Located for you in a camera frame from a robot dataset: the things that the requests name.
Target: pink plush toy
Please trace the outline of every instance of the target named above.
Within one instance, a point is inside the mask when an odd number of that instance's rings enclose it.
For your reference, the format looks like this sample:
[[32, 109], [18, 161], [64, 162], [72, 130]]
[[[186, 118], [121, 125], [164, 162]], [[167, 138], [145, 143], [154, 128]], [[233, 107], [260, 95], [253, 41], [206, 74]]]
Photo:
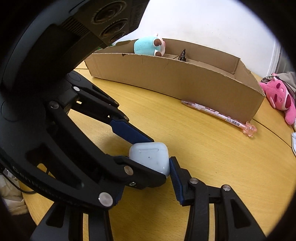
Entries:
[[295, 100], [289, 94], [286, 86], [281, 80], [272, 77], [267, 83], [259, 83], [264, 90], [271, 106], [286, 113], [285, 120], [289, 125], [293, 125], [296, 119]]

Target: gray fabric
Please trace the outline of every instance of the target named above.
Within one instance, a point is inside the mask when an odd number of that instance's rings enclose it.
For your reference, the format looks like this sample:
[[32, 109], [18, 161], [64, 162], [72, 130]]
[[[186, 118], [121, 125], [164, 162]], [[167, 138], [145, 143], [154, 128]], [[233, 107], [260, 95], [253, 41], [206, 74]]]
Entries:
[[290, 72], [288, 74], [286, 73], [281, 73], [281, 74], [276, 74], [276, 76], [269, 75], [264, 77], [261, 82], [267, 83], [271, 80], [272, 77], [276, 77], [277, 79], [283, 81], [285, 86], [287, 87], [289, 93], [291, 96], [296, 99], [296, 73], [295, 72]]

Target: cardboard box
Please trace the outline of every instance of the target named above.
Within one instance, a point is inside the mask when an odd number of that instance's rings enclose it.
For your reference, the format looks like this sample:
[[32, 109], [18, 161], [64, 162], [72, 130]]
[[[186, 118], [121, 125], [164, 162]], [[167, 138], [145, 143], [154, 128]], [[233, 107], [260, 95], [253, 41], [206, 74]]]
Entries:
[[[193, 101], [243, 123], [253, 118], [265, 97], [238, 57], [173, 39], [164, 39], [164, 57], [137, 55], [135, 41], [91, 54], [85, 60], [91, 75]], [[178, 60], [183, 49], [186, 62]]]

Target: circular lens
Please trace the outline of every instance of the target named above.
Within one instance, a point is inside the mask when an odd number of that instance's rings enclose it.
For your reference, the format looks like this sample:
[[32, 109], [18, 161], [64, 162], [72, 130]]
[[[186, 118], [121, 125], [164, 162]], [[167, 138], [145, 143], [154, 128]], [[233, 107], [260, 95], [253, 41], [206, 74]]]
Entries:
[[114, 43], [115, 41], [119, 40], [121, 37], [123, 37], [123, 35], [125, 34], [125, 32], [121, 32], [117, 35], [115, 35], [113, 38], [111, 38], [109, 40], [109, 43]]
[[108, 26], [102, 33], [103, 38], [107, 38], [111, 35], [114, 35], [115, 33], [119, 32], [127, 23], [127, 19], [119, 20], [110, 26]]
[[116, 15], [118, 15], [120, 12], [122, 12], [126, 7], [126, 2], [124, 1], [116, 1], [112, 2], [103, 8], [99, 9], [95, 16], [93, 17], [93, 23], [94, 24], [101, 24], [104, 23], [112, 18], [114, 18]]

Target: black cable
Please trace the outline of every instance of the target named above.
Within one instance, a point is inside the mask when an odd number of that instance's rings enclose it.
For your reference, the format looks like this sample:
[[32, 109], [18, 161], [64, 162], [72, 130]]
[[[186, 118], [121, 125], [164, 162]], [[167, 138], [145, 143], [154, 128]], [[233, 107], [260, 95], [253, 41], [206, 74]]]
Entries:
[[19, 190], [19, 191], [21, 191], [22, 193], [25, 193], [25, 194], [29, 194], [29, 195], [31, 195], [31, 194], [35, 194], [36, 193], [36, 191], [25, 191], [25, 190], [22, 190], [21, 188], [19, 188], [17, 185], [15, 185], [14, 183], [13, 183], [13, 181], [11, 181], [10, 179], [9, 179], [9, 177], [7, 177], [3, 172], [1, 173], [17, 190]]

